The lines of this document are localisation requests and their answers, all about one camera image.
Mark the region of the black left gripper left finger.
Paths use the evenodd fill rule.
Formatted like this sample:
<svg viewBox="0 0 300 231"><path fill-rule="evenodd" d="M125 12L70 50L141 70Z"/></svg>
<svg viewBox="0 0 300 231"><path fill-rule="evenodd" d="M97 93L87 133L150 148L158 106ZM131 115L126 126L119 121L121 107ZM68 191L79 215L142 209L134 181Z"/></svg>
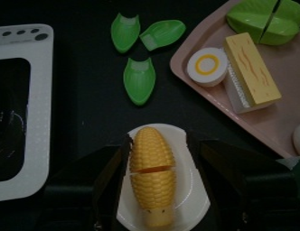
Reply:
<svg viewBox="0 0 300 231"><path fill-rule="evenodd" d="M119 231L117 214L131 138L107 145L55 173L32 231Z"/></svg>

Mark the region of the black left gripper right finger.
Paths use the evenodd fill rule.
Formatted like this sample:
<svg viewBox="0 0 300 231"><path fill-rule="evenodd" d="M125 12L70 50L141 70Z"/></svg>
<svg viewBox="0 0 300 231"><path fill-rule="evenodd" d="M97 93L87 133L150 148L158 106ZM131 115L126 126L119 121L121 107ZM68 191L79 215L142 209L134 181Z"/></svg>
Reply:
<svg viewBox="0 0 300 231"><path fill-rule="evenodd" d="M300 231L293 172L268 156L205 135L186 134L218 231Z"/></svg>

